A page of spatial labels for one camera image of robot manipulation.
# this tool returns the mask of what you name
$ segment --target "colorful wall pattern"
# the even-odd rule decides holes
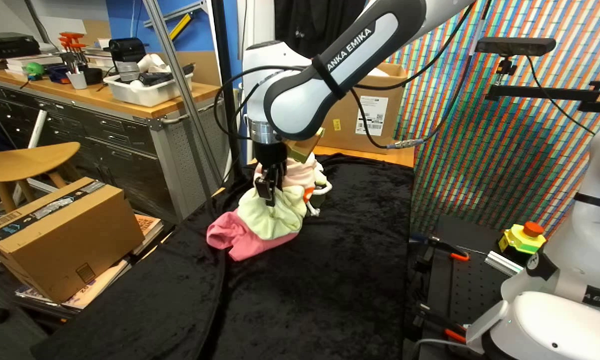
[[[407,85],[396,139],[422,137],[441,119],[486,3],[477,0],[446,53]],[[402,64],[408,73],[421,69],[460,17],[387,61]],[[545,87],[588,89],[591,80],[600,80],[600,0],[493,0],[483,36],[555,38],[553,52],[533,58]],[[432,231],[439,215],[451,214],[495,229],[533,220],[551,233],[569,210],[592,137],[548,100],[484,100],[499,60],[494,54],[475,54],[448,123],[435,141],[418,148],[413,231]],[[535,86],[526,58],[512,61],[519,68],[504,84]],[[576,102],[557,102],[594,132],[600,129],[600,114],[576,111]]]

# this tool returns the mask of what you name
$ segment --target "pen holder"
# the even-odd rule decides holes
[[[80,71],[79,73],[66,73],[67,77],[71,81],[71,85],[76,90],[86,89],[87,88],[87,80],[84,77],[84,71]]]

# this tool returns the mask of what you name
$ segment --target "amazon box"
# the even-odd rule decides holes
[[[366,75],[359,84],[386,87],[407,79],[407,73],[398,64],[382,63],[377,68],[388,76]],[[384,91],[356,88],[355,92],[360,97],[369,132],[375,142],[380,145],[395,142],[393,133],[398,121],[404,88],[400,86]],[[320,146],[379,154],[387,152],[385,148],[373,146],[366,137],[361,113],[351,93],[346,94],[333,105],[322,126],[325,132],[318,144]]]
[[[55,303],[143,240],[122,190],[87,177],[0,218],[0,261]]]

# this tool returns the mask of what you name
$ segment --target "green object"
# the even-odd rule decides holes
[[[26,64],[24,69],[26,70],[26,73],[28,73],[28,75],[33,75],[35,78],[44,75],[44,68],[41,64],[38,63],[28,63]]]

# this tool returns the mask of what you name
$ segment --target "tag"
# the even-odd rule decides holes
[[[362,103],[362,109],[364,109],[364,116],[366,117],[366,124],[369,128],[369,133],[374,137],[382,135],[382,129],[384,128],[384,117],[386,116],[386,108],[389,105],[388,97],[379,96],[360,96],[360,103]],[[355,126],[355,133],[365,135],[364,121],[362,120],[362,113],[357,110],[357,123]]]

